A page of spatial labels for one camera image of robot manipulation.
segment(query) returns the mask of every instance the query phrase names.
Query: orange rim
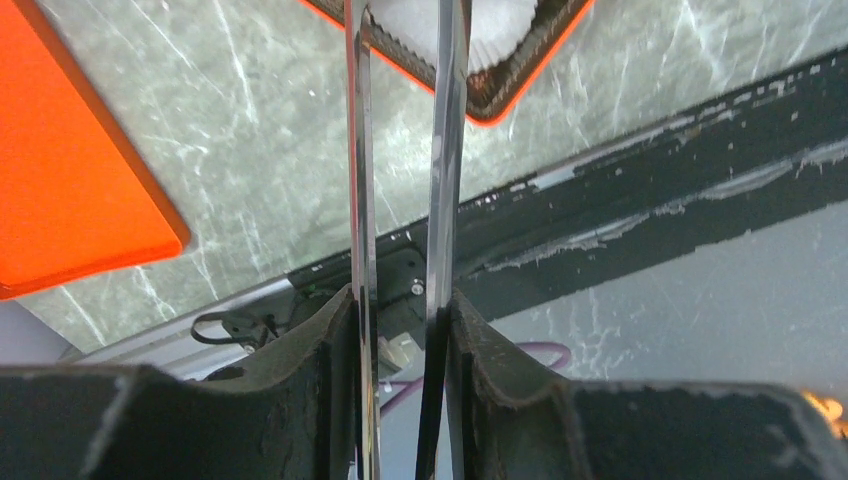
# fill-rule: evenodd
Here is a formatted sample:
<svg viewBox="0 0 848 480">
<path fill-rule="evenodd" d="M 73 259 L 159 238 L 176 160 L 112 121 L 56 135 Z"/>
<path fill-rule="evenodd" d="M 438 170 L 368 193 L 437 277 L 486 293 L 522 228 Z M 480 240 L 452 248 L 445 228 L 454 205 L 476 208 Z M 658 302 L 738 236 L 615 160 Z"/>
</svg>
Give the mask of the orange rim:
<svg viewBox="0 0 848 480">
<path fill-rule="evenodd" d="M 324 20 L 327 20 L 331 24 L 335 25 L 336 28 L 338 28 L 340 30 L 344 30 L 344 25 L 337 22 L 333 17 L 327 15 L 327 13 L 324 12 L 323 10 L 321 10 L 320 8 L 309 3 L 309 0 L 299 0 L 299 1 L 300 1 L 300 3 L 305 5 L 307 8 L 309 8 L 310 10 L 315 12 L 319 17 L 321 17 Z M 557 54 L 560 47 L 562 47 L 562 45 L 565 43 L 565 41 L 568 40 L 568 37 L 571 36 L 571 34 L 574 32 L 574 29 L 576 29 L 577 26 L 580 25 L 580 22 L 583 21 L 583 18 L 586 16 L 587 13 L 589 13 L 589 10 L 592 8 L 592 6 L 594 4 L 595 4 L 595 0 L 588 0 L 586 2 L 586 4 L 583 5 L 583 7 L 580 9 L 580 11 L 577 12 L 577 15 L 574 16 L 574 21 L 572 21 L 568 25 L 568 27 L 566 27 L 565 31 L 562 32 L 562 35 L 560 35 L 559 38 L 557 39 L 557 41 L 554 42 L 553 47 L 551 47 L 551 49 L 548 51 L 548 53 L 545 54 L 544 58 L 542 58 L 542 61 L 539 62 L 538 65 L 536 65 L 536 68 L 534 68 L 533 71 L 530 73 L 530 76 L 527 77 L 527 81 L 525 81 L 521 85 L 521 87 L 518 89 L 518 93 L 516 93 L 515 96 L 512 97 L 512 100 L 509 101 L 509 104 L 507 104 L 506 108 L 504 108 L 501 113 L 499 113 L 497 116 L 495 116 L 491 119 L 488 119 L 488 120 L 482 120 L 482 119 L 479 119 L 479 118 L 474 118 L 471 115 L 466 115 L 466 118 L 468 118 L 468 120 L 471 123 L 473 123 L 474 125 L 477 125 L 478 127 L 490 128 L 490 127 L 494 127 L 495 125 L 501 123 L 506 117 L 508 117 L 509 114 L 512 113 L 512 110 L 515 108 L 515 105 L 518 103 L 518 101 L 521 100 L 521 97 L 524 96 L 524 94 L 527 92 L 527 90 L 530 88 L 530 86 L 536 81 L 536 79 L 539 77 L 539 75 L 542 74 L 542 70 L 544 70 L 545 67 L 548 66 L 548 63 L 550 63 L 550 61 L 554 58 L 554 55 Z M 419 87 L 421 87 L 424 90 L 426 90 L 427 92 L 429 92 L 430 95 L 433 94 L 433 89 L 430 88 L 429 85 L 425 84 L 421 80 L 417 79 L 414 75 L 410 74 L 409 72 L 407 72 L 406 70 L 401 68 L 400 65 L 393 62 L 391 59 L 389 59 L 388 57 L 383 55 L 380 51 L 373 50 L 373 52 L 378 57 L 380 57 L 384 62 L 388 63 L 392 68 L 394 68 L 395 70 L 397 70 L 398 72 L 403 74 L 406 78 L 412 80 L 412 82 L 415 83 L 416 85 L 418 85 Z"/>
</svg>

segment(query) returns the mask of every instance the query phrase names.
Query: white object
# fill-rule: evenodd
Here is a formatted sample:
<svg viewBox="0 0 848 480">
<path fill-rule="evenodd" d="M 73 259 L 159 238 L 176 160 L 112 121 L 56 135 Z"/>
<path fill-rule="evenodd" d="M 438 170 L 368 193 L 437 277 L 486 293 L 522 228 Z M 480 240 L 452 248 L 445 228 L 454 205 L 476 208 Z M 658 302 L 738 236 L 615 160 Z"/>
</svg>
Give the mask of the white object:
<svg viewBox="0 0 848 480">
<path fill-rule="evenodd" d="M 530 31 L 537 0 L 473 0 L 468 73 L 479 73 L 506 60 Z M 439 2 L 371 0 L 374 22 L 419 58 L 436 65 Z"/>
</svg>

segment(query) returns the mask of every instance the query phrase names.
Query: gray tabletop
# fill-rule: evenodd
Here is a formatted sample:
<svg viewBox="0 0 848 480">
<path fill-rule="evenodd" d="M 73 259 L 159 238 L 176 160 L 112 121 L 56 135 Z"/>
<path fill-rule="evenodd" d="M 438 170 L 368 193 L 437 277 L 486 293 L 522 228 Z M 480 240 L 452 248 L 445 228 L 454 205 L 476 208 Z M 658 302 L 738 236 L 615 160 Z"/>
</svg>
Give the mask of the gray tabletop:
<svg viewBox="0 0 848 480">
<path fill-rule="evenodd" d="M 40 0 L 194 234 L 21 303 L 84 352 L 348 246 L 344 45 L 296 0 Z M 598 0 L 462 197 L 848 43 L 834 0 Z M 373 61 L 380 232 L 424 215 L 432 97 Z"/>
</svg>

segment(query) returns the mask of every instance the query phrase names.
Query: purple cable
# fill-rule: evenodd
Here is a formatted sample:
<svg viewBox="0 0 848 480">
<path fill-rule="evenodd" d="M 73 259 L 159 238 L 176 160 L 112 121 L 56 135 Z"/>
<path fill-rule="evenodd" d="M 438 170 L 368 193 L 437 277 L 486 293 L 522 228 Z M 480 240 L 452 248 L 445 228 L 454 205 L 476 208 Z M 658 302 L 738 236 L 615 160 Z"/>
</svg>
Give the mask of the purple cable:
<svg viewBox="0 0 848 480">
<path fill-rule="evenodd" d="M 568 349 L 565 345 L 561 343 L 555 342 L 524 342 L 517 344 L 518 348 L 524 350 L 527 353 L 556 353 L 559 354 L 559 357 L 554 360 L 553 363 L 548 365 L 547 367 L 551 370 L 557 370 L 562 368 L 568 364 L 568 361 L 571 360 L 571 350 Z M 394 410 L 398 405 L 400 405 L 404 400 L 409 398 L 413 393 L 417 392 L 421 389 L 421 386 L 424 385 L 424 377 L 419 377 L 416 380 L 412 381 L 401 381 L 401 382 L 382 382 L 382 385 L 400 385 L 401 391 L 399 391 L 394 397 L 390 398 L 386 403 L 380 407 L 380 416 L 384 417 L 389 414 L 392 410 Z"/>
</svg>

